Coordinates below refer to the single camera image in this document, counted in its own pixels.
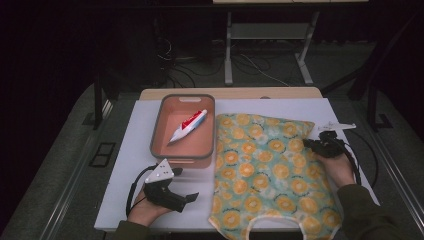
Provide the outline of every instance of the floral cloth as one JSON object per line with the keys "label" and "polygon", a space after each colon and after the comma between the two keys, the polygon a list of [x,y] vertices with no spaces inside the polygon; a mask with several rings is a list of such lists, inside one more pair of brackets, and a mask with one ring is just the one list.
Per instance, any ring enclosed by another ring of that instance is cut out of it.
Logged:
{"label": "floral cloth", "polygon": [[265,217],[297,222],[304,239],[332,239],[341,218],[321,163],[302,141],[314,123],[252,114],[216,120],[209,222],[227,239],[249,239]]}

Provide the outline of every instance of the white tabletop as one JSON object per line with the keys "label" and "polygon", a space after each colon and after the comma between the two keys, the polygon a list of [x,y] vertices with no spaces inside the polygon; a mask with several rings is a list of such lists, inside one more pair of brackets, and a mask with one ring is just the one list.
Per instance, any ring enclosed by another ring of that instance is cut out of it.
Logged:
{"label": "white tabletop", "polygon": [[[146,167],[154,165],[156,159],[150,154],[149,146],[156,121],[160,100],[137,101],[121,149],[109,180],[109,185],[100,207],[95,228],[115,231],[119,221],[125,220],[125,205],[131,184]],[[270,117],[312,121],[316,124],[310,138],[318,138],[318,126],[338,122],[337,117],[325,98],[316,99],[222,99],[216,100],[216,114],[252,113]],[[337,131],[338,138],[348,143],[343,131]],[[171,212],[157,219],[151,226],[158,231],[214,231],[208,222],[212,206],[215,153],[212,164],[205,169],[185,168],[182,175],[175,177],[169,189],[181,196],[199,192],[195,202],[188,203],[182,213]],[[139,192],[144,178],[140,179]],[[362,184],[367,187],[374,201],[378,203],[367,179],[362,174]],[[288,220],[258,221],[254,230],[290,231],[298,225]]]}

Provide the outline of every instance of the rectangular tray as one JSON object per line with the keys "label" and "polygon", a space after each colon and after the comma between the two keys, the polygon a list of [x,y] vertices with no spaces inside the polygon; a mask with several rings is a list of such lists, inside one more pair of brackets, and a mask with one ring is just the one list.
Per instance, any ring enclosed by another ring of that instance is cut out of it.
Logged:
{"label": "rectangular tray", "polygon": [[[169,143],[172,134],[199,110],[208,111],[205,120],[184,138]],[[212,159],[215,142],[215,99],[208,94],[171,94],[162,99],[150,143],[159,161],[188,168],[204,168]]]}

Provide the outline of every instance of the gray floor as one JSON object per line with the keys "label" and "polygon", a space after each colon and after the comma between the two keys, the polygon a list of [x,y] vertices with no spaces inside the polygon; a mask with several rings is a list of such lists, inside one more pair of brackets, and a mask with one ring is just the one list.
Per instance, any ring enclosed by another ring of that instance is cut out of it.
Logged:
{"label": "gray floor", "polygon": [[[236,44],[233,47],[233,61],[238,65],[238,67],[233,65],[234,87],[284,86],[280,81],[290,86],[304,86],[293,57],[293,51],[299,49],[299,45],[282,42],[278,45],[271,44],[257,48],[238,44],[240,45]],[[190,57],[190,54],[181,52],[178,55],[179,62],[184,68],[178,66],[176,68],[188,72],[193,77],[196,87],[225,87],[221,65],[222,46],[219,42],[216,43],[215,49],[218,57],[208,63],[188,63],[186,57]],[[373,44],[367,43],[312,44],[306,57],[306,64],[314,81],[313,86],[325,87],[355,70],[367,59],[372,49]],[[278,81],[258,74],[244,56],[236,55],[238,53],[248,56],[262,69],[268,68],[269,64],[269,69],[264,72],[277,78]],[[170,75],[183,86],[191,87],[193,84],[180,72],[171,71]],[[173,84],[169,81],[164,87],[173,87]],[[329,98],[339,121],[356,123],[358,127],[355,132],[365,138],[376,151],[380,168],[374,192],[381,205],[396,217],[409,239],[424,239],[422,226],[418,227],[414,214],[411,214],[414,207],[420,207],[416,203],[424,202],[424,194],[421,191],[424,185],[423,142],[383,94],[378,98],[378,113],[385,114],[394,127],[381,129],[378,133],[371,131],[364,121],[366,99],[350,101],[346,96],[349,87],[350,84],[346,84],[326,97]],[[95,230],[93,226],[138,95],[138,93],[122,93],[117,101],[105,108],[105,120],[95,131],[92,126],[83,124],[87,115],[93,112],[92,86],[81,95],[1,239],[112,238],[113,234],[105,234]],[[372,181],[375,163],[369,148],[356,135],[350,132],[346,132],[346,135],[358,155],[367,178]],[[116,143],[110,164],[106,168],[89,167],[88,162],[102,142]],[[393,166],[398,167],[401,175],[393,174],[397,172]],[[403,185],[399,185],[398,182],[402,182],[403,179],[396,179],[399,176],[403,176],[410,186],[410,189],[404,189],[405,194],[400,194],[402,193],[400,186]],[[421,211],[419,213],[421,215],[418,216],[422,217],[422,209],[418,210]],[[181,236],[167,236],[167,239],[171,238],[178,239]],[[301,239],[299,234],[278,236],[274,234],[252,238]],[[346,238],[343,232],[339,231],[335,239]]]}

